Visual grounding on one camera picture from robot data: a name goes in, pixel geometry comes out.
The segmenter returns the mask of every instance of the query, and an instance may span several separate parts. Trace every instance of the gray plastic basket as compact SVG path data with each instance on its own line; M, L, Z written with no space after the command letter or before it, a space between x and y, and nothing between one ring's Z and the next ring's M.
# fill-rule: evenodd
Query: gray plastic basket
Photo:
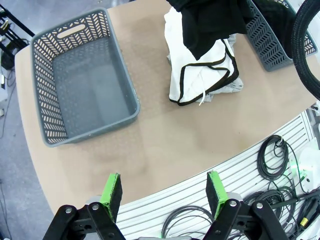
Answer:
M247 1L254 15L254 19L246 25L247 37L258 54L265 70L271 72L293 64L293 60L288 57L275 33L256 5L252 0ZM293 10L285 0L275 1ZM305 36L304 48L306 55L317 52L316 45L308 33Z
M136 119L140 104L105 9L37 34L31 56L40 128L49 147Z

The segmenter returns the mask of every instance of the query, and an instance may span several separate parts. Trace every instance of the beige tabletop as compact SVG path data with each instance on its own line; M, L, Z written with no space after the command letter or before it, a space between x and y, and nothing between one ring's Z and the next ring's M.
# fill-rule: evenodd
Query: beige tabletop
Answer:
M179 183L246 150L316 99L294 66L266 72L243 35L235 58L244 88L201 106L169 101L171 67L164 38L165 0L137 0L108 10L141 111L133 124L92 139L49 148L42 140L32 84L30 47L15 57L26 141L48 203L82 207L121 173L122 204ZM320 76L315 56L308 57Z

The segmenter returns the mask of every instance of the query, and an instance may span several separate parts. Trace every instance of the bolt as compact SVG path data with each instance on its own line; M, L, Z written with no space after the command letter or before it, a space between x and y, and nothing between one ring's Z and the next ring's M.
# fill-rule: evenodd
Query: bolt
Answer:
M257 208L257 209L262 209L262 208L263 208L263 204L262 204L261 202L258 202L258 203L256 204L256 208Z
M99 208L99 205L98 205L98 204L95 204L95 205L92 206L92 209L93 209L93 210L98 210L98 208Z
M237 206L237 203L235 201L231 201L229 204L230 204L231 207Z
M71 207L67 207L67 208L65 209L65 212L66 212L67 214L71 213L71 212L72 212L72 208L71 208Z

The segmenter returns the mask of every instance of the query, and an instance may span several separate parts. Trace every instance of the basket handle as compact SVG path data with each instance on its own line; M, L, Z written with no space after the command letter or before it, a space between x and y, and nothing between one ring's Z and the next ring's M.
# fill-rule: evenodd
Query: basket handle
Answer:
M79 24L77 26L74 26L72 28L69 28L68 30L65 30L63 32L60 32L58 35L57 35L57 38L58 39L63 39L65 37L68 37L69 35L71 34L75 34L76 32L79 32L81 30L83 30L84 28L86 27L86 25L84 24Z

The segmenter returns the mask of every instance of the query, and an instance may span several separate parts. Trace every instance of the gray floor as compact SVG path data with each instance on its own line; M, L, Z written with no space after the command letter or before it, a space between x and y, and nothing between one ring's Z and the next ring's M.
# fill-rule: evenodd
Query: gray floor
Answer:
M2 0L34 33L97 7L110 8L129 0ZM14 27L22 38L28 36ZM0 136L4 117L0 118ZM13 240L42 239L52 218L30 158L21 121L17 90L14 89L0 139L0 179L6 200L7 223ZM0 233L9 237L0 212Z

